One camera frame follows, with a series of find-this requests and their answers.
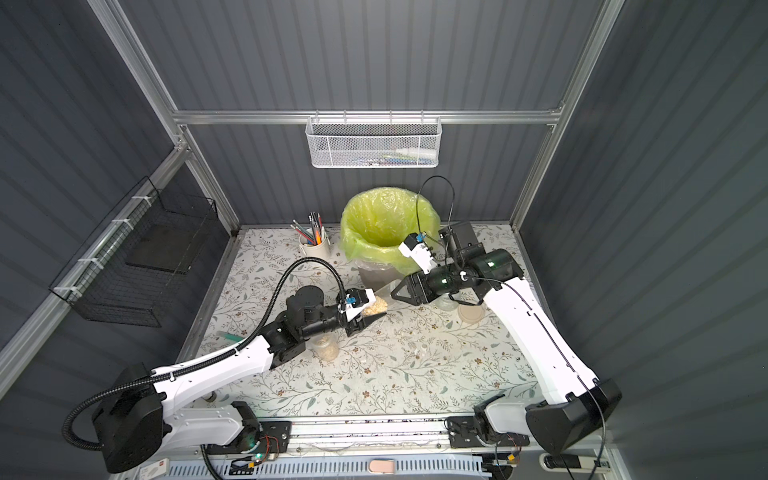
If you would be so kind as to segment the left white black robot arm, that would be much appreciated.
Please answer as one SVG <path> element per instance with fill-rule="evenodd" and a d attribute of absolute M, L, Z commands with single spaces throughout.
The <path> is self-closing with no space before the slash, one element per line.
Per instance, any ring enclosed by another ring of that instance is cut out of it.
<path fill-rule="evenodd" d="M 258 420 L 242 401 L 200 417 L 184 410 L 221 387 L 293 360 L 314 337 L 336 330 L 353 336 L 386 311 L 370 289 L 349 289 L 328 305 L 320 288 L 306 286 L 287 298 L 273 321 L 231 346 L 154 371 L 143 365 L 124 370 L 92 414 L 107 471 L 123 473 L 160 451 L 199 444 L 242 451 L 264 446 Z"/>

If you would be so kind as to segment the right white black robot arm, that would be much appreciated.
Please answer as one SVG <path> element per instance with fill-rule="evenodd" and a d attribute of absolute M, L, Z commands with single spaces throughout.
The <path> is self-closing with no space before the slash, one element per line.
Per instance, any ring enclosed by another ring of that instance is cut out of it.
<path fill-rule="evenodd" d="M 439 232 L 446 261 L 434 258 L 425 233 L 410 233 L 399 252 L 418 269 L 391 295 L 414 306 L 464 289 L 474 292 L 503 324 L 528 361 L 543 401 L 523 405 L 500 395 L 482 404 L 475 417 L 480 434 L 529 435 L 550 455 L 560 455 L 595 431 L 604 432 L 622 392 L 601 380 L 561 336 L 528 287 L 522 268 L 504 249 L 485 250 L 472 225 L 460 222 Z"/>

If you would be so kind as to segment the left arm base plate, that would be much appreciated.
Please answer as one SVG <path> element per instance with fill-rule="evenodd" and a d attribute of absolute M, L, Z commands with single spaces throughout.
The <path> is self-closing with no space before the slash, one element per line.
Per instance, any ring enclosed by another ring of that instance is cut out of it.
<path fill-rule="evenodd" d="M 287 452 L 293 424 L 289 421 L 266 421 L 258 427 L 245 426 L 226 445 L 207 445 L 209 455 L 279 455 Z"/>

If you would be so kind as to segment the oatmeal jar with beige lid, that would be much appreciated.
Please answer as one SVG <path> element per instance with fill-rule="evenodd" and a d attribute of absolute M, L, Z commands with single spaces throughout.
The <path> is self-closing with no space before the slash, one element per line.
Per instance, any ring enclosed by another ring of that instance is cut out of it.
<path fill-rule="evenodd" d="M 433 302 L 432 305 L 436 308 L 439 308 L 443 311 L 454 311 L 458 308 L 459 304 L 453 300 L 448 294 L 441 295 L 437 297 Z"/>

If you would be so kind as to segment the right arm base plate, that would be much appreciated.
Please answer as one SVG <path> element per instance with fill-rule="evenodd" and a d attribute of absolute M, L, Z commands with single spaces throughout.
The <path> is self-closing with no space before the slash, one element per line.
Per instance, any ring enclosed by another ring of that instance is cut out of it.
<path fill-rule="evenodd" d="M 480 447 L 527 447 L 530 438 L 525 434 L 498 433 L 485 420 L 476 416 L 450 416 L 443 421 L 453 449 Z"/>

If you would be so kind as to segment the beige jar lid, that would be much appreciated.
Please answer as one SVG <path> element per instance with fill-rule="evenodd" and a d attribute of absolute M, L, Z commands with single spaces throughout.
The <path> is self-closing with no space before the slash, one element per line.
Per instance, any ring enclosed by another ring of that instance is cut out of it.
<path fill-rule="evenodd" d="M 463 324 L 475 325 L 482 321 L 486 315 L 485 310 L 480 305 L 459 305 L 457 314 Z"/>

